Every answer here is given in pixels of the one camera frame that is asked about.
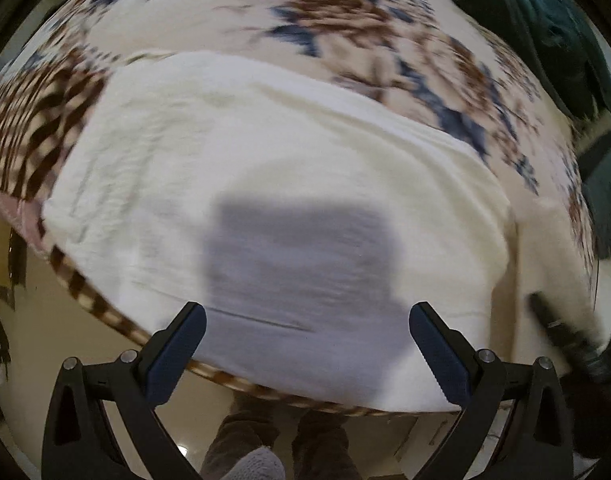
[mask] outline bed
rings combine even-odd
[[[518,216],[539,198],[566,212],[575,257],[591,287],[592,227],[569,121],[504,41],[452,1],[69,0],[0,72],[0,204],[73,298],[135,343],[144,344],[149,333],[95,290],[54,244],[39,212],[112,73],[128,57],[158,50],[210,50],[268,62],[367,96],[466,142]],[[513,273],[516,267],[509,266],[506,290],[495,302],[499,310],[492,313],[499,339],[493,345],[508,357]],[[279,392],[202,362],[189,369],[300,406],[382,413]]]

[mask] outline tile floor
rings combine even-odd
[[[56,281],[45,262],[28,256],[26,287],[16,288],[16,310],[0,302],[0,318],[10,340],[9,380],[0,385],[0,404],[16,446],[40,468],[47,407],[63,360],[78,356],[84,363],[114,360],[134,345],[86,313]],[[216,429],[228,412],[231,392],[223,386],[184,373],[172,399],[157,413],[172,438],[188,448],[196,468]],[[149,478],[113,403],[109,417],[132,470]],[[297,409],[276,413],[282,430],[276,452],[291,478],[290,443],[296,433]],[[346,424],[350,452],[362,476],[401,472],[394,453],[410,431],[415,417],[364,417]]]

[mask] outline white sheet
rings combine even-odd
[[[512,361],[532,364],[547,355],[563,375],[570,366],[528,308],[530,294],[540,292],[557,316],[597,345],[604,336],[593,312],[585,268],[577,257],[568,212],[553,200],[537,198],[518,213],[517,224],[519,279]]]
[[[197,359],[395,412],[450,407],[410,338],[410,306],[429,301],[484,347],[508,263],[509,203],[470,146],[345,89],[210,52],[119,70],[44,218],[146,330],[205,304]]]

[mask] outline metal screw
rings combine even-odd
[[[537,362],[539,366],[543,368],[544,370],[549,370],[550,368],[554,366],[552,363],[552,360],[549,357],[545,357],[545,356],[541,356],[540,358],[538,358]]]
[[[136,350],[126,350],[121,354],[121,361],[124,363],[131,363],[136,359],[139,353]]]
[[[72,370],[76,366],[79,360],[76,357],[68,357],[65,361],[63,361],[63,368],[66,370]]]
[[[496,355],[492,350],[488,350],[484,348],[483,350],[479,350],[479,359],[484,363],[491,363],[496,359]]]

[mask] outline brown pants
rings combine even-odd
[[[348,454],[348,435],[341,427],[345,417],[308,412],[292,443],[294,480],[361,480]],[[203,461],[204,480],[220,480],[247,453],[272,447],[278,430],[272,422],[272,404],[237,395]]]

